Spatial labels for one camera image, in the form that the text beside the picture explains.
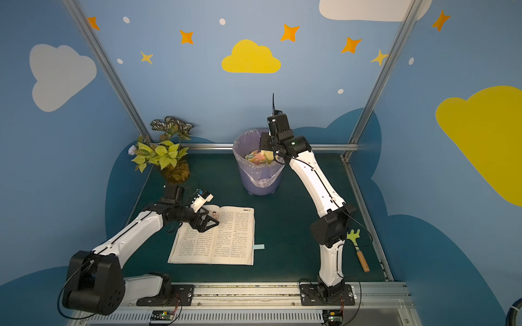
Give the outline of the science magazine book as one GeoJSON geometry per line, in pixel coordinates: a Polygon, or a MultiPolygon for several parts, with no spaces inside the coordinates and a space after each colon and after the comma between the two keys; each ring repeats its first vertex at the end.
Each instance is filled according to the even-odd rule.
{"type": "Polygon", "coordinates": [[[187,223],[178,228],[168,263],[252,266],[254,209],[214,205],[209,215],[220,222],[219,226],[204,233],[187,223]]]}

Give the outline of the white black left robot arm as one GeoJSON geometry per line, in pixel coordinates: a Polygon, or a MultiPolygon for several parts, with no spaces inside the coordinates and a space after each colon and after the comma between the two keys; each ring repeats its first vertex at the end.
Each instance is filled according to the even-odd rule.
{"type": "Polygon", "coordinates": [[[184,188],[172,183],[164,196],[146,206],[115,236],[90,251],[78,251],[69,261],[67,280],[58,298],[57,310],[87,312],[88,316],[111,315],[121,304],[161,306],[180,304],[167,274],[151,273],[126,278],[123,267],[129,258],[169,222],[179,222],[200,233],[218,226],[204,207],[213,195],[198,189],[187,206],[182,205],[184,188]]]}

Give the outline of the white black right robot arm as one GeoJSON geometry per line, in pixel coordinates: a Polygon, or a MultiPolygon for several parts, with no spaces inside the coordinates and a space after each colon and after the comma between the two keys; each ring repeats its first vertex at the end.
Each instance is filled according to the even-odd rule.
{"type": "Polygon", "coordinates": [[[272,108],[267,122],[269,132],[262,133],[260,149],[272,152],[275,160],[281,158],[308,191],[319,217],[311,225],[320,251],[318,289],[324,299],[338,296],[345,285],[343,250],[352,223],[349,207],[322,172],[306,138],[294,135],[287,115],[272,108]]]}

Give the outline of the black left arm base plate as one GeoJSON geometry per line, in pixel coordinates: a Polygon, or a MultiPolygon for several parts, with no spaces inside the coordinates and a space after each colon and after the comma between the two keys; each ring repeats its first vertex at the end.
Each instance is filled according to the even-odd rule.
{"type": "Polygon", "coordinates": [[[154,297],[138,299],[137,306],[166,306],[166,307],[188,307],[192,304],[194,297],[194,285],[172,284],[170,290],[161,289],[154,297]]]}

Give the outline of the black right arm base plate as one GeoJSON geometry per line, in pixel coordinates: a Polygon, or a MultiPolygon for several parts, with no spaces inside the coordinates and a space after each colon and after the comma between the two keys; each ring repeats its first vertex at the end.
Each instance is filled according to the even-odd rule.
{"type": "Polygon", "coordinates": [[[344,284],[341,291],[329,296],[321,286],[314,283],[301,283],[300,300],[303,306],[355,306],[356,294],[351,285],[344,284]]]}

